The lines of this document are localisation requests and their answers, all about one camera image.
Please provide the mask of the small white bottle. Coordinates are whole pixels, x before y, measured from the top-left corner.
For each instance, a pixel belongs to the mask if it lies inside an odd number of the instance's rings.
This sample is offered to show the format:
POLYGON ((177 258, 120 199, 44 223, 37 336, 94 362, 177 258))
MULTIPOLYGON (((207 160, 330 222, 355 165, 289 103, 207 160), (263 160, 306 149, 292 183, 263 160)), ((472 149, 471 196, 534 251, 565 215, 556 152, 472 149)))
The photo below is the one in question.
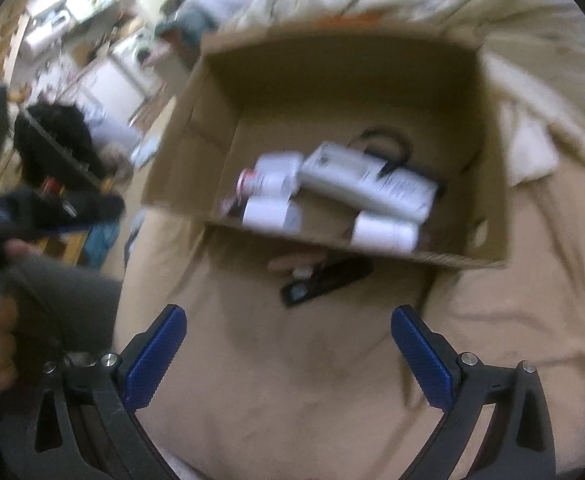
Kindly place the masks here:
POLYGON ((242 224, 265 232, 299 232, 302 226, 302 210, 292 200, 251 197, 247 200, 242 224))

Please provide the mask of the black device with QR label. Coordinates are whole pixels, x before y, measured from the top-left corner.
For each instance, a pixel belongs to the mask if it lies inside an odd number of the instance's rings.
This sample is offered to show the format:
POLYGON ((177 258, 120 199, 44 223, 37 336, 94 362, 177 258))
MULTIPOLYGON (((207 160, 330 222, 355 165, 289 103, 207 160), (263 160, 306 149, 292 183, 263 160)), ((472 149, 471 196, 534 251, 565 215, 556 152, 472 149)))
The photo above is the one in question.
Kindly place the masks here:
POLYGON ((341 288, 365 280, 373 273, 373 260, 350 256, 317 266, 307 278, 296 278, 280 289, 279 296, 286 308, 325 296, 341 288))

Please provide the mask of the translucent pink hair claw clip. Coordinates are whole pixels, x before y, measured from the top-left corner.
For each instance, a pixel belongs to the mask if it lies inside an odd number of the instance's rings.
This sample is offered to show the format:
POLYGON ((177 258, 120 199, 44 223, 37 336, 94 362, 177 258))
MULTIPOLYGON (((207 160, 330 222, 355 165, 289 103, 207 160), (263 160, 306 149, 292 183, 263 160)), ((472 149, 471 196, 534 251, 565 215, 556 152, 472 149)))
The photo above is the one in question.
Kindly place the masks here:
POLYGON ((241 219, 244 215, 247 201, 241 197, 228 197, 222 200, 220 206, 220 215, 224 218, 241 219))

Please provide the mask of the white rectangular device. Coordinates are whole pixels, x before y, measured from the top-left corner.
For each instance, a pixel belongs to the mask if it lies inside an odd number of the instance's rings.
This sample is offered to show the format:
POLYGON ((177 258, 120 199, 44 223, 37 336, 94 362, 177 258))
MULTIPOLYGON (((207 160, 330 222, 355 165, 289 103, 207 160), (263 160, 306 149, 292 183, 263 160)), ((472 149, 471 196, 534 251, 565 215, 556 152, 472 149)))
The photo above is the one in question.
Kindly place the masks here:
POLYGON ((345 146, 325 142, 303 162, 298 179, 303 188, 359 210, 425 223, 437 185, 420 174, 345 146))

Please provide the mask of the brown cardboard box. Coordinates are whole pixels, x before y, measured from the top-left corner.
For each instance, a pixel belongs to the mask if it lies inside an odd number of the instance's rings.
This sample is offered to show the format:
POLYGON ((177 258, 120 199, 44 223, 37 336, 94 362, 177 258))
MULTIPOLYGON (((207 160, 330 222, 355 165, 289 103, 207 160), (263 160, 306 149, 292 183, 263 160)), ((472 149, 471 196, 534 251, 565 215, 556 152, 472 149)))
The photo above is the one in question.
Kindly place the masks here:
POLYGON ((262 154, 361 146, 375 127, 411 142, 411 166, 444 186, 415 260, 504 264, 509 208, 496 101, 478 46, 432 28, 303 24, 207 36, 144 202, 222 226, 239 174, 262 154))

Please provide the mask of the teal cloth on bed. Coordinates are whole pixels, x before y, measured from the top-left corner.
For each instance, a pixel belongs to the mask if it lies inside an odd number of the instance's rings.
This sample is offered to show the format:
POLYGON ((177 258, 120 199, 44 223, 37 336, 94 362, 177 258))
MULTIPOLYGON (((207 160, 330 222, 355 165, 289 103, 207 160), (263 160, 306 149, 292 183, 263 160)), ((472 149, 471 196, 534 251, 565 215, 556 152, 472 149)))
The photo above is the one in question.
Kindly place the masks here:
POLYGON ((183 6, 156 26, 155 35, 173 46, 199 53, 204 35, 218 28, 219 23, 204 9, 183 6))

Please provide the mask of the black gadget with cord loop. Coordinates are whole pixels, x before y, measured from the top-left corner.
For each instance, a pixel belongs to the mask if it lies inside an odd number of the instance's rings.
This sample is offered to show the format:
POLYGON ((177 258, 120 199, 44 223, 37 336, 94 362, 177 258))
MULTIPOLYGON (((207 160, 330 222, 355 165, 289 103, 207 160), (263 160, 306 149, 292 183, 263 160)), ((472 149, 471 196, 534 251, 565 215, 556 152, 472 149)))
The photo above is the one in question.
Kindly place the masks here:
POLYGON ((347 142, 347 147, 383 161, 377 179, 388 177, 396 170, 405 169, 433 183, 435 197, 443 197, 446 193, 447 181, 441 174, 411 160, 414 154, 413 142, 399 129, 387 126, 369 127, 347 142))

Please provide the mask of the black clothes on chair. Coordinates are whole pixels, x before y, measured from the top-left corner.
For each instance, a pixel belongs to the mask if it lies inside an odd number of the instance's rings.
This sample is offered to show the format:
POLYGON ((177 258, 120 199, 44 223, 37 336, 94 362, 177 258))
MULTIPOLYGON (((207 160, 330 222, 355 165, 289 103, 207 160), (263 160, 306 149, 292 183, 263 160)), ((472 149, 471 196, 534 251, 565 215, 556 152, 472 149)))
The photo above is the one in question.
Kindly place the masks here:
POLYGON ((70 191, 97 190, 108 172, 82 112, 75 105, 38 103, 15 119, 21 177, 32 188, 54 179, 70 191))

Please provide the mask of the beige bed sheet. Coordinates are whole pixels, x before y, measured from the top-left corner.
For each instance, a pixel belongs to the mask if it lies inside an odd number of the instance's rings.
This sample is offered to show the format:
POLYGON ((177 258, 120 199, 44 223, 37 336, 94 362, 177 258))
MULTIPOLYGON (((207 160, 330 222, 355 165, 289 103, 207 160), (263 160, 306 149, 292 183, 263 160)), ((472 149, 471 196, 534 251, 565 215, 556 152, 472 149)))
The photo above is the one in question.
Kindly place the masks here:
POLYGON ((503 270, 442 272, 381 260, 366 278, 286 309, 286 246, 148 210, 126 270, 114 339, 167 304, 188 334, 140 421, 155 444, 213 479, 395 479, 428 439, 430 408, 390 334, 401 304, 483 362, 534 363, 557 468, 585 466, 585 168, 511 193, 503 270))

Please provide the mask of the white bottle with red band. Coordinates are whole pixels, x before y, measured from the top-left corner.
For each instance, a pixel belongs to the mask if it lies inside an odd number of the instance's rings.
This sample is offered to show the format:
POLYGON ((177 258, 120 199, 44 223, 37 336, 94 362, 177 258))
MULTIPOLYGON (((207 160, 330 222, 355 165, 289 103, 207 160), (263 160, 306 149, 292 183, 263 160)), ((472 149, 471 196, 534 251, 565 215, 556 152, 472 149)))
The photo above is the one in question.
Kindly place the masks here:
POLYGON ((252 168, 242 170, 236 194, 242 200, 265 196, 288 200, 298 193, 299 171, 304 156, 299 152, 271 152, 261 155, 252 168))

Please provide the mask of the white bottle with blue label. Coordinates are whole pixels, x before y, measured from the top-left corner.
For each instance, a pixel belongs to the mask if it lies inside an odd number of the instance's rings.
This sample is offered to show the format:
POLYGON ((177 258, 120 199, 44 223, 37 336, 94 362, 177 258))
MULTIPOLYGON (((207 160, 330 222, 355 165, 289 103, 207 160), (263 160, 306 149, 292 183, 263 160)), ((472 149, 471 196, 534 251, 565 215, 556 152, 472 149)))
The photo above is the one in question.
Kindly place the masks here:
POLYGON ((418 239, 418 224, 362 211, 354 221, 351 245, 381 252, 414 252, 418 239))

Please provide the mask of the cream rumpled duvet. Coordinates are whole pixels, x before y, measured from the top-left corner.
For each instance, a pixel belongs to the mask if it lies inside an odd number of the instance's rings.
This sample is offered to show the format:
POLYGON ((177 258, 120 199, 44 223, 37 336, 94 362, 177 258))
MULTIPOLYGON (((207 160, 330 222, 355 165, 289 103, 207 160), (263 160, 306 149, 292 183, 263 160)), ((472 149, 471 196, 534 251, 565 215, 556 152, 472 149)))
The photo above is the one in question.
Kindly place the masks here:
POLYGON ((478 39, 499 99, 513 183, 552 174, 559 148, 585 163, 585 12, 575 0, 168 0, 223 32, 323 18, 418 23, 478 39))

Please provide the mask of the white washing machine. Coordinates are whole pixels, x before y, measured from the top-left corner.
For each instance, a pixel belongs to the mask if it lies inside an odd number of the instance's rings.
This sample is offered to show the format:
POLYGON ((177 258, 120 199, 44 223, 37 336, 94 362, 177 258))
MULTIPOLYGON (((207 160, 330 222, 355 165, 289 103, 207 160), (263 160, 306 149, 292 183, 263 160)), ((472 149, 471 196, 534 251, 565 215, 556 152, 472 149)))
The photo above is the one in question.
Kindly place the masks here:
POLYGON ((34 60, 48 47, 62 38, 72 26, 72 16, 67 10, 54 14, 24 37, 20 52, 24 58, 34 60))

